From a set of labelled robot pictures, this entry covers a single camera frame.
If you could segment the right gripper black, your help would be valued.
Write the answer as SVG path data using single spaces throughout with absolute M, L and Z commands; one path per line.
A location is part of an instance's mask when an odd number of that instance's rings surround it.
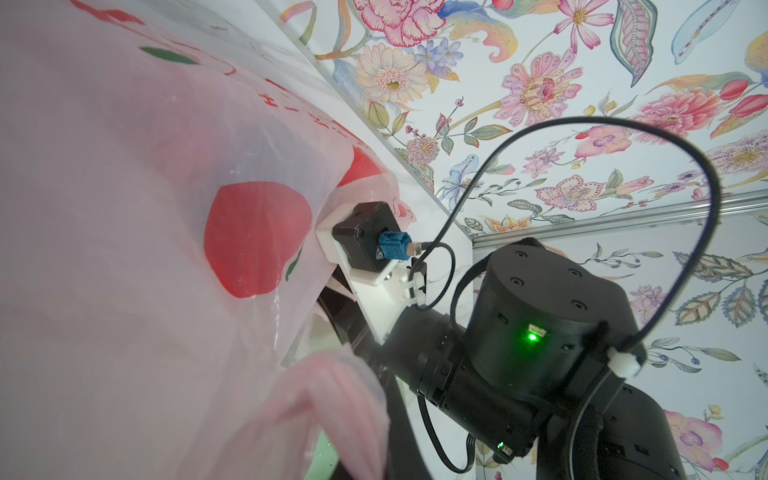
M 616 374 L 646 352 L 628 297 L 532 238 L 507 245 L 448 280 L 457 302 L 482 286 L 467 325 L 454 311 L 397 302 L 375 288 L 358 303 L 332 290 L 321 310 L 340 339 L 383 377 L 406 383 L 509 463 L 534 445 L 546 465 L 643 465 L 647 397 Z

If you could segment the pink plastic bag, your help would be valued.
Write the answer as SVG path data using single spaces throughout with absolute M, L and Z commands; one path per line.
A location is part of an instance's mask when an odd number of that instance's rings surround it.
M 344 204 L 413 215 L 281 68 L 133 1 L 1 5 L 1 475 L 356 479 L 390 421 L 347 347 L 283 368 Z

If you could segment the right aluminium corner post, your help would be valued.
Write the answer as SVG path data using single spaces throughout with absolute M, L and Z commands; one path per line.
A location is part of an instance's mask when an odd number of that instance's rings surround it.
M 724 216 L 731 214 L 752 213 L 765 210 L 766 208 L 766 190 L 741 194 L 728 194 L 721 201 L 719 218 L 722 219 Z M 601 218 L 577 220 L 562 225 L 541 226 L 509 233 L 479 236 L 472 240 L 472 247 L 474 253 L 479 253 L 481 251 L 493 250 L 525 237 L 534 237 L 539 240 L 545 240 L 624 228 L 650 227 L 665 223 L 703 223 L 708 216 L 708 211 L 708 200 L 676 204 L 650 208 L 643 212 L 635 211 Z

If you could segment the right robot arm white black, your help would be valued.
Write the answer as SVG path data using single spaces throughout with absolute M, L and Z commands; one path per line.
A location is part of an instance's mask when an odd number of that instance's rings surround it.
M 420 300 L 415 264 L 325 237 L 372 327 L 375 359 L 415 394 L 424 427 L 436 408 L 466 446 L 501 464 L 538 454 L 540 479 L 680 479 L 666 414 L 630 379 L 647 354 L 624 290 L 532 238 L 502 247 L 459 281 L 481 281 L 470 319 Z

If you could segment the light green fruit plate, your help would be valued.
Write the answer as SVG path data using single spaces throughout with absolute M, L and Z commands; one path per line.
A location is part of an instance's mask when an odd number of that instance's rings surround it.
M 303 328 L 295 341 L 294 361 L 304 359 L 312 354 L 328 350 L 337 350 L 341 342 L 333 328 L 326 320 L 317 315 Z M 304 478 L 308 480 L 330 479 L 339 462 L 339 457 L 331 445 L 326 433 L 320 430 L 312 451 L 311 462 Z

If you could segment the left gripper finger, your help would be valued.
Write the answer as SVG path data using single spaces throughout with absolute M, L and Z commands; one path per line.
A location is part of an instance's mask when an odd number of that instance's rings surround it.
M 431 479 L 420 454 L 397 379 L 382 377 L 380 383 L 386 396 L 387 413 L 390 418 L 387 456 L 382 479 Z

